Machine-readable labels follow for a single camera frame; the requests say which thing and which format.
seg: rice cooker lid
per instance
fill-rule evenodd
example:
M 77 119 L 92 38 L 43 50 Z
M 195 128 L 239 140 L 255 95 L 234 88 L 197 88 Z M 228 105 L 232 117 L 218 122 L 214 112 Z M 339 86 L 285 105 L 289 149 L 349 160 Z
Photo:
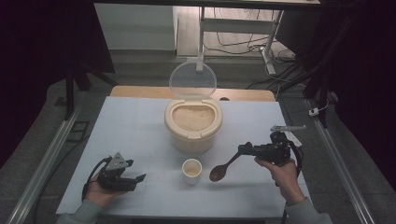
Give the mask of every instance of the rice cooker lid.
M 179 98 L 206 98 L 215 92 L 217 79 L 212 69 L 203 63 L 202 71 L 197 70 L 198 63 L 179 65 L 169 78 L 169 88 Z

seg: paper cup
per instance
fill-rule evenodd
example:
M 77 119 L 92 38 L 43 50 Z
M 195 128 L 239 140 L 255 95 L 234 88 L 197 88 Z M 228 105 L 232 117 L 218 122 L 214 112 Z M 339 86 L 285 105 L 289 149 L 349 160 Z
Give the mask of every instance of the paper cup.
M 183 180 L 189 185 L 195 185 L 201 178 L 202 165 L 196 159 L 184 161 L 181 167 L 183 171 Z

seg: aluminum rail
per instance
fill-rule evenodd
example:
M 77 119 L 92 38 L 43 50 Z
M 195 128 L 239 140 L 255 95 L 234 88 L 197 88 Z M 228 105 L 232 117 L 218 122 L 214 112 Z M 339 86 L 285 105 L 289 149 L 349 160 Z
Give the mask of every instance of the aluminum rail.
M 305 100 L 305 104 L 308 109 L 311 109 L 311 106 L 307 100 Z M 317 117 L 314 117 L 314 122 L 315 126 L 317 127 L 318 133 L 329 153 L 332 164 L 334 165 L 337 174 L 340 176 L 346 193 L 349 195 L 352 204 L 355 207 L 356 213 L 361 220 L 361 223 L 374 224 L 375 221 L 371 215 L 367 203 L 364 201 L 363 197 L 361 196 L 361 191 L 358 189 L 355 182 L 353 181 L 352 176 L 348 171 L 347 166 L 344 163 L 344 160 L 339 153 L 337 146 L 332 140 L 332 136 L 330 135 L 329 130 L 323 128 L 320 120 Z
M 52 142 L 50 143 L 46 154 L 39 163 L 37 169 L 35 170 L 35 173 L 29 181 L 29 184 L 27 185 L 22 196 L 20 197 L 20 200 L 12 211 L 7 221 L 7 224 L 22 224 L 26 219 L 33 204 L 35 203 L 38 193 L 43 188 L 43 184 L 45 183 L 45 180 L 50 173 L 50 169 L 52 168 L 53 163 L 55 163 L 55 160 L 58 157 L 58 154 L 61 151 L 62 146 L 64 145 L 64 141 L 66 140 L 67 135 L 72 129 L 80 110 L 81 106 L 79 104 L 76 106 L 69 120 L 64 120 L 62 122 L 60 128 L 58 129 L 58 132 L 52 139 Z

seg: floor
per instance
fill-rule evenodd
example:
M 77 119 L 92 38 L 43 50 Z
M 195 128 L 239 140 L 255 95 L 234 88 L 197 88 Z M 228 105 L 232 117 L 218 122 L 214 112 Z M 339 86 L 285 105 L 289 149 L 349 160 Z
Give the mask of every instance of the floor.
M 116 75 L 109 77 L 121 85 L 167 86 L 172 71 L 187 60 L 187 56 L 176 56 L 168 52 L 150 51 L 111 51 Z M 315 119 L 307 115 L 307 103 L 315 105 L 315 99 L 307 101 L 302 96 L 304 83 L 287 91 L 277 92 L 281 81 L 265 75 L 263 61 L 260 57 L 218 56 L 205 58 L 218 78 L 219 88 L 271 90 L 279 102 L 285 121 L 288 125 L 306 125 L 304 132 L 296 132 L 297 138 L 304 144 L 303 174 L 310 190 L 311 199 L 320 212 L 329 213 L 333 223 L 365 223 L 359 219 L 351 198 L 345 190 L 344 183 L 336 172 L 334 163 L 329 158 Z M 287 63 L 275 64 L 276 71 L 288 68 Z M 54 223 L 56 209 L 63 197 L 65 188 L 74 173 L 78 158 L 87 143 L 103 101 L 111 92 L 111 87 L 89 75 L 92 87 L 88 92 L 76 89 L 76 96 L 81 101 L 81 111 L 72 132 L 62 146 L 60 154 L 53 165 L 52 173 L 40 193 L 38 203 L 28 209 L 24 223 Z M 14 154 L 0 170 L 0 223 L 6 223 L 21 194 L 35 173 L 47 148 L 56 135 L 65 115 L 64 81 L 55 83 L 48 90 L 48 99 L 31 130 L 25 135 Z M 375 222 L 394 223 L 396 220 L 396 194 L 388 181 L 382 176 L 355 139 L 353 134 L 334 112 L 335 100 L 327 106 L 328 131 L 338 147 L 346 163 L 352 179 L 367 203 Z M 170 223 L 168 220 L 157 220 Z M 266 223 L 280 223 L 279 218 L 266 220 Z M 130 223 L 128 218 L 100 217 L 97 223 Z M 133 223 L 154 223 L 152 219 L 132 219 Z M 191 221 L 175 221 L 173 223 L 191 223 Z M 226 223 L 242 223 L 229 220 Z

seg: metal frame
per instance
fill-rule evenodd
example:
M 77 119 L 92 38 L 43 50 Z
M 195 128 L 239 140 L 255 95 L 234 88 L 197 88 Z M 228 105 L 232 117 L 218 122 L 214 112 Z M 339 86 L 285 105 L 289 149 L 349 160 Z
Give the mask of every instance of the metal frame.
M 271 62 L 269 52 L 274 41 L 277 27 L 282 17 L 283 10 L 277 11 L 277 15 L 273 21 L 247 21 L 247 20 L 230 20 L 230 19 L 206 19 L 205 7 L 201 9 L 200 16 L 200 34 L 197 56 L 197 71 L 203 70 L 204 63 L 204 32 L 221 32 L 234 34 L 256 34 L 268 35 L 267 43 L 262 50 L 265 66 L 269 75 L 276 73 Z
M 306 107 L 311 109 L 312 106 L 309 104 L 308 100 L 305 100 Z M 352 205 L 355 207 L 356 214 L 358 215 L 361 223 L 365 224 L 374 224 L 374 218 L 371 215 L 370 209 L 367 206 L 366 201 L 361 196 L 361 191 L 356 186 L 350 172 L 347 169 L 347 166 L 339 153 L 337 145 L 332 140 L 332 136 L 329 133 L 327 128 L 323 128 L 320 120 L 318 118 L 313 118 L 315 122 L 315 126 L 317 127 L 318 133 L 323 141 L 324 146 L 326 147 L 329 157 L 332 160 L 332 164 L 334 165 L 337 174 L 339 175 L 341 182 L 344 185 L 346 193 L 349 195 Z
M 52 142 L 50 143 L 46 154 L 44 155 L 37 169 L 35 170 L 35 173 L 30 179 L 29 184 L 27 185 L 22 196 L 18 200 L 17 205 L 12 211 L 11 216 L 7 221 L 7 224 L 23 223 L 26 219 L 32 206 L 35 203 L 35 200 L 40 190 L 44 187 L 43 185 L 46 182 L 52 165 L 53 163 L 55 163 L 55 160 L 58 157 L 58 154 L 64 145 L 64 141 L 66 140 L 67 135 L 69 135 L 70 130 L 72 129 L 80 110 L 81 106 L 77 105 L 70 118 L 62 122 L 61 126 L 58 129 L 58 132 L 52 139 Z
M 344 0 L 341 4 L 332 1 L 319 0 L 320 4 L 302 4 L 301 2 L 271 2 L 257 0 L 94 0 L 94 3 L 152 5 L 152 6 L 181 6 L 181 7 L 232 7 L 273 10 L 334 10 L 337 8 L 352 8 L 360 0 Z

